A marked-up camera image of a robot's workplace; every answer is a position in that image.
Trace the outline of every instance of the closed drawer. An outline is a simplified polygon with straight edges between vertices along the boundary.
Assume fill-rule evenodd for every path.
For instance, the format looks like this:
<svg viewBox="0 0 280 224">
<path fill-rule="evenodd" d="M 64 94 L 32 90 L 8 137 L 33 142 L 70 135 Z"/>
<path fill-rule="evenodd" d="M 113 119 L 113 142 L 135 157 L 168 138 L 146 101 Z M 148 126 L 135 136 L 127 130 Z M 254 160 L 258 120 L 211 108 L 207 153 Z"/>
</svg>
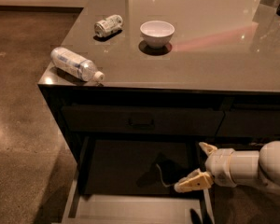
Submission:
<svg viewBox="0 0 280 224">
<path fill-rule="evenodd" d="M 215 135 L 223 112 L 210 109 L 72 105 L 62 108 L 69 129 L 91 133 Z"/>
<path fill-rule="evenodd" d="M 280 111 L 238 110 L 226 112 L 217 136 L 280 136 Z"/>
</svg>

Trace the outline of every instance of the clear bottle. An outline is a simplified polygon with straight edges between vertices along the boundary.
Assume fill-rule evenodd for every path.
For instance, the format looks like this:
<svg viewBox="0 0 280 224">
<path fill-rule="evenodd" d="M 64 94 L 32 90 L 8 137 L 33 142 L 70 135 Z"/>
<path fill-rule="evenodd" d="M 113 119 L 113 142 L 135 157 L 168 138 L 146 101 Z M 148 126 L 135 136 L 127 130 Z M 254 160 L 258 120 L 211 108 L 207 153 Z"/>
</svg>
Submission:
<svg viewBox="0 0 280 224">
<path fill-rule="evenodd" d="M 104 73 L 98 71 L 96 65 L 69 49 L 58 47 L 50 54 L 53 64 L 68 74 L 83 81 L 103 81 Z"/>
</svg>

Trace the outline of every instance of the bowl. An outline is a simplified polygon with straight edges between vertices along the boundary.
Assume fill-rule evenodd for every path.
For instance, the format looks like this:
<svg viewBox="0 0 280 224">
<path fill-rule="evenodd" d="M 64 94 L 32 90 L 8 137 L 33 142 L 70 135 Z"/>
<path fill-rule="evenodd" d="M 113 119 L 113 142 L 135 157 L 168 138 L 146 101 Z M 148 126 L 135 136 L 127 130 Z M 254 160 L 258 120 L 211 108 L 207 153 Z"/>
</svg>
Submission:
<svg viewBox="0 0 280 224">
<path fill-rule="evenodd" d="M 166 21 L 147 21 L 140 27 L 145 42 L 153 49 L 160 49 L 171 40 L 175 32 L 172 24 Z"/>
</svg>

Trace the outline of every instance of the floor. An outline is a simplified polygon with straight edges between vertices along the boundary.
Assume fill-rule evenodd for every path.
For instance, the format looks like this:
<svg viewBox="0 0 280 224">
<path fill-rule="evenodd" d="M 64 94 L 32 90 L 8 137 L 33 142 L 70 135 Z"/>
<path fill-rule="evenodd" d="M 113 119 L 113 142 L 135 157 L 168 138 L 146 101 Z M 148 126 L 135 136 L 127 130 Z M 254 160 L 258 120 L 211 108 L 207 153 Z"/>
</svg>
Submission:
<svg viewBox="0 0 280 224">
<path fill-rule="evenodd" d="M 37 87 L 78 13 L 0 11 L 0 224 L 61 222 L 76 163 Z M 213 189 L 217 223 L 280 223 L 280 197 Z"/>
</svg>

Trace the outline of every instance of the gray countertop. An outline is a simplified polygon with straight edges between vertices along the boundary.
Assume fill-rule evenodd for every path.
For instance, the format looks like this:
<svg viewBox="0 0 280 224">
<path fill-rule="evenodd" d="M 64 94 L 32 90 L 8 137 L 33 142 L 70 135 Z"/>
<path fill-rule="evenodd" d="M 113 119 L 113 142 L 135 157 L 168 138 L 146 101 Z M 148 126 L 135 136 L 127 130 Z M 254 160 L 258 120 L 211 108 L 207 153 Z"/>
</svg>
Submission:
<svg viewBox="0 0 280 224">
<path fill-rule="evenodd" d="M 93 25 L 112 14 L 123 31 L 95 39 Z M 140 36 L 151 20 L 175 27 L 161 51 Z M 90 0 L 62 46 L 94 61 L 107 88 L 280 92 L 280 17 L 260 0 Z M 52 63 L 38 84 L 98 86 Z"/>
</svg>

